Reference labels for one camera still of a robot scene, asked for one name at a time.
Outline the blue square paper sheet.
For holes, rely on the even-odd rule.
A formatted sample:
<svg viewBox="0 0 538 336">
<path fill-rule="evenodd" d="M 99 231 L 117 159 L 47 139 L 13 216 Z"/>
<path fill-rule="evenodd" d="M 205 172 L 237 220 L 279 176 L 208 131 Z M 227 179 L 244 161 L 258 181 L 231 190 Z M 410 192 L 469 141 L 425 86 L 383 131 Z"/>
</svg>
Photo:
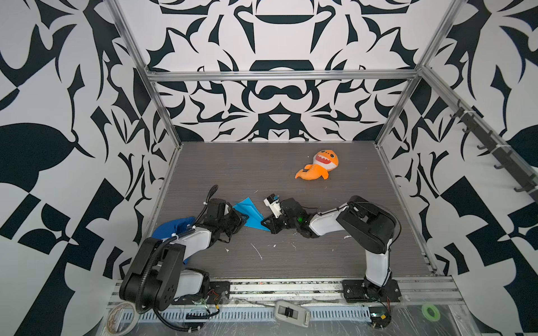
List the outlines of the blue square paper sheet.
<svg viewBox="0 0 538 336">
<path fill-rule="evenodd" d="M 234 205 L 233 208 L 239 211 L 241 214 L 247 215 L 249 217 L 245 224 L 246 227 L 266 232 L 270 231 L 268 228 L 262 225 L 264 217 L 249 197 Z"/>
</svg>

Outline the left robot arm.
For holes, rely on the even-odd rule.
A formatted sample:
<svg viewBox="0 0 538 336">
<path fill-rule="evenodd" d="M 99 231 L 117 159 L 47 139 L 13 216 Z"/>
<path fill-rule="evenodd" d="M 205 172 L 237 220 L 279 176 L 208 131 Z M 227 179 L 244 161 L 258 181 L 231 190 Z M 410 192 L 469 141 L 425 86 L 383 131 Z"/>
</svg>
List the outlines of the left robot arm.
<svg viewBox="0 0 538 336">
<path fill-rule="evenodd" d="M 249 218 L 215 198 L 218 188 L 211 187 L 200 214 L 169 221 L 142 242 L 119 290 L 137 313 L 162 312 L 179 298 L 203 298 L 210 290 L 209 274 L 186 261 L 217 242 L 230 243 Z"/>
</svg>

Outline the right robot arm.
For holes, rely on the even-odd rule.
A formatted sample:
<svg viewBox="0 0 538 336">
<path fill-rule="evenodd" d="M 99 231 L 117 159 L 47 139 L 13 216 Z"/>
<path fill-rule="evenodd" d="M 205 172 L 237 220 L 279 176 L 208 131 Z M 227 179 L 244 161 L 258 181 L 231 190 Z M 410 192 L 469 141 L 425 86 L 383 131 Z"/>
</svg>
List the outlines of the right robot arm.
<svg viewBox="0 0 538 336">
<path fill-rule="evenodd" d="M 401 228 L 398 219 L 388 210 L 358 195 L 345 204 L 328 211 L 307 212 L 295 199 L 280 200 L 274 194 L 263 203 L 272 215 L 263 219 L 263 227 L 276 235 L 286 229 L 295 229 L 308 239 L 346 231 L 365 250 L 367 270 L 366 285 L 379 291 L 392 278 L 389 251 L 397 239 L 395 229 Z"/>
</svg>

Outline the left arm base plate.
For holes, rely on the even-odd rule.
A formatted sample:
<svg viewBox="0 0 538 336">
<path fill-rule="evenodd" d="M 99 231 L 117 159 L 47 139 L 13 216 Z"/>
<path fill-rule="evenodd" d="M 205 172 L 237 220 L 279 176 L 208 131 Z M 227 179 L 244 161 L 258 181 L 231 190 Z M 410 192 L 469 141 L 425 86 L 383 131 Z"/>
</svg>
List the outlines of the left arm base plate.
<svg viewBox="0 0 538 336">
<path fill-rule="evenodd" d="M 210 281 L 210 289 L 207 292 L 205 302 L 208 305 L 220 305 L 229 301 L 231 282 Z"/>
</svg>

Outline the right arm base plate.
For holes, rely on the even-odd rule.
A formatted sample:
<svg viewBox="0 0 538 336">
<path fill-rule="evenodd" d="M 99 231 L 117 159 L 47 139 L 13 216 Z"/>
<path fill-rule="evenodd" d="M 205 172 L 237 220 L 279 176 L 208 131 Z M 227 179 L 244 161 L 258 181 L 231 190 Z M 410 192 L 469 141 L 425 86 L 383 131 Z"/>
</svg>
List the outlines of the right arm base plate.
<svg viewBox="0 0 538 336">
<path fill-rule="evenodd" d="M 356 302 L 400 302 L 401 291 L 394 279 L 389 279 L 384 286 L 377 286 L 367 280 L 343 280 L 343 297 L 348 303 Z"/>
</svg>

